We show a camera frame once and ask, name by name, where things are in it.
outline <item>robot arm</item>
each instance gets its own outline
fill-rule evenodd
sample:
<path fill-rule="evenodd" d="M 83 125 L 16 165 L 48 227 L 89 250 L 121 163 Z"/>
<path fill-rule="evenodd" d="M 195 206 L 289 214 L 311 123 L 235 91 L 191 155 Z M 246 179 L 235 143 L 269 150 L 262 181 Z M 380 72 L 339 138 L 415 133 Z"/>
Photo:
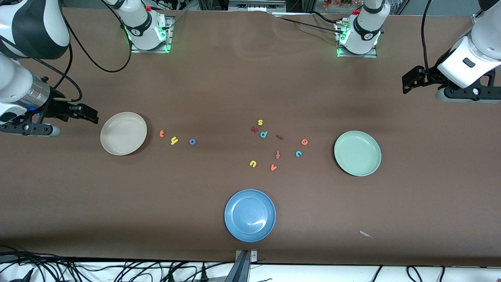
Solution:
<path fill-rule="evenodd" d="M 137 49 L 152 50 L 165 41 L 165 15 L 147 9 L 141 0 L 104 1 L 117 11 Z"/>
<path fill-rule="evenodd" d="M 0 6 L 0 35 L 38 59 L 58 59 L 70 44 L 58 0 L 24 0 Z M 11 58 L 27 57 L 3 41 L 0 52 Z"/>
<path fill-rule="evenodd" d="M 474 18 L 467 30 L 442 55 L 429 73 L 416 66 L 402 77 L 404 94 L 415 87 L 441 84 L 436 97 L 442 101 L 478 101 L 496 103 L 501 89 L 493 86 L 495 68 L 501 65 L 501 2 L 479 0 L 482 13 Z M 487 76 L 483 86 L 480 78 Z"/>
<path fill-rule="evenodd" d="M 358 15 L 343 19 L 350 28 L 339 43 L 354 54 L 368 53 L 376 45 L 390 9 L 386 0 L 365 0 Z"/>
<path fill-rule="evenodd" d="M 32 74 L 15 59 L 57 59 L 69 43 L 58 0 L 24 0 L 0 6 L 0 131 L 57 136 L 59 128 L 43 123 L 44 118 L 98 122 L 96 110 L 68 103 L 46 79 Z M 39 117 L 37 123 L 32 122 L 35 115 Z"/>

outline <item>brown table surface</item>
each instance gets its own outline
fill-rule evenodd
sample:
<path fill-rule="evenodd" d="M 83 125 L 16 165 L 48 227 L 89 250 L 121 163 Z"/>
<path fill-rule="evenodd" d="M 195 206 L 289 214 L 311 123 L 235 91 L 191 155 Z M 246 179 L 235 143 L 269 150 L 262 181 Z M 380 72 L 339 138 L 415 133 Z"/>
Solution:
<path fill-rule="evenodd" d="M 108 10 L 64 13 L 96 61 L 123 64 L 127 44 Z M 133 54 L 115 74 L 73 43 L 69 75 L 99 125 L 51 120 L 60 137 L 0 134 L 0 241 L 66 256 L 221 261 L 257 249 L 266 262 L 499 266 L 501 108 L 439 102 L 435 86 L 402 94 L 401 76 L 423 64 L 420 22 L 389 17 L 377 59 L 338 58 L 332 33 L 262 12 L 187 12 L 170 54 Z M 428 18 L 430 64 L 469 25 Z M 64 69 L 67 55 L 53 63 Z M 76 97 L 67 81 L 60 90 Z M 99 136 L 123 111 L 145 118 L 148 138 L 117 157 Z M 250 131 L 258 119 L 266 139 Z M 334 161 L 349 130 L 378 141 L 374 174 L 353 177 Z M 277 210 L 257 243 L 233 238 L 223 220 L 228 199 L 249 188 Z"/>

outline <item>metal bracket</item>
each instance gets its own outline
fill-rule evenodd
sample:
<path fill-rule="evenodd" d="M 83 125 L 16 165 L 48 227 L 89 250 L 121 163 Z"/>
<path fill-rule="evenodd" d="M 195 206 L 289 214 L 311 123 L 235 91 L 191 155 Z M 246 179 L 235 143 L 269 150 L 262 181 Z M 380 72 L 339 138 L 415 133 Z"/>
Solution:
<path fill-rule="evenodd" d="M 252 251 L 241 250 L 237 252 L 240 253 L 238 253 L 238 257 L 224 282 L 248 282 L 249 272 L 251 271 Z"/>
<path fill-rule="evenodd" d="M 501 100 L 501 87 L 494 86 L 495 75 L 495 69 L 483 75 L 489 78 L 486 86 L 480 83 L 480 78 L 466 88 L 460 88 L 453 83 L 449 83 L 444 89 L 444 95 L 452 101 L 454 101 L 454 99 L 465 99 L 471 101 L 499 102 Z"/>
<path fill-rule="evenodd" d="M 341 40 L 344 40 L 345 36 L 348 34 L 350 30 L 350 22 L 348 18 L 343 18 L 340 21 L 337 21 L 334 24 L 334 30 L 342 31 L 343 33 L 336 33 L 336 48 L 338 57 L 353 57 L 353 58 L 377 58 L 376 46 L 373 46 L 371 51 L 365 54 L 355 54 L 340 43 Z"/>
<path fill-rule="evenodd" d="M 241 252 L 244 250 L 236 250 L 235 253 L 235 260 L 238 259 L 238 256 L 240 255 Z M 250 261 L 251 262 L 256 262 L 258 260 L 258 250 L 250 250 Z"/>
<path fill-rule="evenodd" d="M 0 126 L 0 131 L 17 135 L 51 136 L 54 126 L 45 123 L 33 123 L 31 121 L 22 121 L 19 123 L 7 122 Z"/>
<path fill-rule="evenodd" d="M 175 22 L 176 22 L 176 17 L 165 16 L 165 22 L 160 23 L 160 25 L 167 27 L 167 29 L 164 31 L 159 31 L 160 35 L 165 36 L 165 40 L 160 42 L 160 44 L 156 48 L 153 48 L 151 50 L 141 50 L 138 49 L 136 46 L 134 46 L 134 44 L 132 44 L 132 53 L 155 53 L 155 54 L 170 53 L 170 48 L 172 45 L 172 36 L 174 35 Z"/>

